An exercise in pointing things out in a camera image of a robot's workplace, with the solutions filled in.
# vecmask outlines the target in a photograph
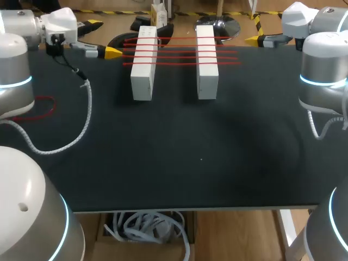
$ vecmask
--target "wooden floor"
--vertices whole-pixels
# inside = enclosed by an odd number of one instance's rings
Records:
[[[140,11],[149,10],[151,0],[137,3],[132,0],[60,0],[63,6],[74,9]],[[183,12],[216,9],[216,1],[211,0],[173,0],[174,8]],[[293,0],[259,0],[258,11],[282,11]],[[327,5],[346,7],[341,0],[303,0],[312,8]],[[247,0],[225,0],[224,11],[249,11]],[[104,26],[87,35],[83,40],[93,44],[107,45],[115,36],[131,32],[129,27],[134,21],[133,15],[95,15],[78,14],[80,21],[97,19]],[[174,36],[194,36],[194,23],[197,16],[177,16]],[[241,25],[240,35],[228,44],[244,46],[244,39],[257,35],[254,21],[247,16],[233,16]],[[261,25],[265,34],[281,33],[281,20],[277,15],[262,15]],[[307,210],[293,210],[296,231],[299,233],[308,219]],[[96,242],[96,233],[100,216],[98,214],[79,215],[86,235],[87,261],[111,260],[182,260],[183,244],[152,245],[132,243]],[[244,212],[199,212],[196,244],[191,245],[190,260],[197,261],[279,261],[283,258],[283,247],[277,233],[277,222],[272,211]]]

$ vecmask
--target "cable connector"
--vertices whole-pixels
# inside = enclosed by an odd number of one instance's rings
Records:
[[[76,70],[72,70],[78,77],[80,77],[82,80],[88,80],[87,76],[81,71],[79,68],[76,68]]]
[[[90,85],[91,85],[91,84],[90,84],[89,80],[87,79],[87,80],[85,80],[85,83],[82,84],[82,85],[80,86],[80,88],[88,87],[88,86],[90,86]]]

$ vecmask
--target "glowing blue ring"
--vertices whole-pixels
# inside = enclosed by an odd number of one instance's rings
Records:
[[[347,78],[344,78],[343,80],[339,80],[338,82],[334,83],[318,83],[318,82],[312,82],[311,80],[304,79],[302,75],[300,75],[300,79],[303,80],[305,83],[311,84],[311,85],[317,85],[317,86],[330,86],[332,88],[339,88],[343,87],[347,84]]]
[[[28,79],[19,82],[19,83],[12,83],[12,84],[0,84],[0,89],[4,89],[4,88],[13,88],[13,87],[19,87],[22,85],[25,85],[27,83],[29,83],[32,80],[32,76],[30,76]]]
[[[330,222],[332,225],[332,228],[336,234],[336,237],[338,238],[338,240],[340,241],[340,243],[342,244],[342,246],[345,248],[345,250],[348,252],[348,246],[346,244],[346,242],[344,241],[344,239],[342,238],[341,234],[338,232],[338,229],[336,227],[335,221],[333,220],[333,215],[332,215],[332,197],[333,194],[335,193],[336,188],[332,191],[331,193],[331,197],[330,197],[330,201],[328,203],[328,214],[330,216]]]
[[[337,27],[337,33],[341,32],[343,22],[344,22],[344,20],[346,20],[347,16],[348,16],[348,11],[346,11],[346,13],[342,17],[341,21],[339,22],[338,27]]]
[[[59,251],[61,250],[61,247],[63,246],[63,243],[65,241],[66,235],[67,235],[67,229],[69,227],[69,211],[67,209],[67,204],[64,200],[64,198],[61,196],[61,199],[64,202],[64,206],[65,206],[65,212],[66,212],[66,224],[65,224],[65,229],[64,229],[64,233],[63,233],[63,237],[61,238],[61,241],[56,249],[56,251],[53,253],[53,255],[51,256],[51,258],[48,261],[53,261],[53,259],[58,255]]]

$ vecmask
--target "red string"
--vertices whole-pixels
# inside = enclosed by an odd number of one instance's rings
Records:
[[[227,60],[238,60],[237,57],[225,57],[225,56],[139,56],[139,55],[123,55],[125,58],[163,58],[163,59],[196,59],[196,58],[218,58]]]
[[[130,48],[124,48],[124,52],[158,52],[158,53],[237,53],[237,51],[227,51],[227,50],[216,50],[216,51],[197,51],[197,50],[192,50],[192,51],[178,51],[178,50],[170,50],[170,51],[165,51],[165,50],[136,50],[136,49],[130,49]]]
[[[56,108],[56,102],[55,99],[52,96],[36,96],[35,97],[36,101],[45,101],[45,100],[50,100],[53,101],[53,107],[49,110],[49,112],[42,114],[42,115],[38,115],[38,116],[32,116],[32,117],[14,117],[12,120],[13,121],[36,121],[36,120],[41,120],[45,117],[48,117],[50,115],[53,114],[53,112],[55,111]]]
[[[197,65],[197,64],[220,64],[220,65],[239,65],[241,62],[239,61],[221,61],[217,63],[155,63],[155,62],[149,62],[149,63],[123,63],[124,66],[127,65],[133,65],[133,64],[156,64],[156,65]]]
[[[148,43],[124,43],[123,46],[168,46],[168,47],[197,47],[197,46],[218,46],[218,47],[231,47],[233,45],[152,45]]]
[[[125,39],[125,42],[128,41],[133,41],[137,39],[159,39],[159,40],[171,40],[171,39],[176,39],[176,40],[184,40],[184,39],[199,39],[199,38],[214,38],[214,39],[231,39],[230,36],[197,36],[197,37],[134,37],[134,38],[129,38]]]

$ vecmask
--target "yellow black warning tape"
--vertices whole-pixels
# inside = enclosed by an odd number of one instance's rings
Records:
[[[263,33],[263,29],[261,27],[261,22],[260,22],[260,15],[259,14],[254,14],[253,15],[253,20],[254,20],[254,23],[255,23],[255,26],[256,26],[256,30],[257,30],[257,33],[258,35],[264,35]]]
[[[74,13],[88,13],[88,14],[98,14],[98,15],[149,15],[150,11],[96,11],[96,10],[86,10],[86,9],[72,9]]]
[[[274,35],[265,35],[263,32],[263,29],[261,27],[261,22],[260,22],[260,15],[278,15],[280,19],[282,19],[283,12],[257,12],[253,15],[253,20],[255,22],[255,26],[257,29],[258,36],[253,36],[248,39],[245,39],[245,42],[254,47],[264,47],[264,40],[267,36],[274,36]]]
[[[90,14],[105,14],[105,15],[149,15],[150,11],[97,11],[97,10],[87,10],[87,9],[73,9],[74,13],[90,13]],[[275,11],[265,11],[265,12],[256,12],[259,15],[279,15],[283,12]],[[216,13],[205,13],[205,12],[175,12],[178,16],[209,16],[215,15]],[[224,12],[224,15],[250,15],[248,12]]]

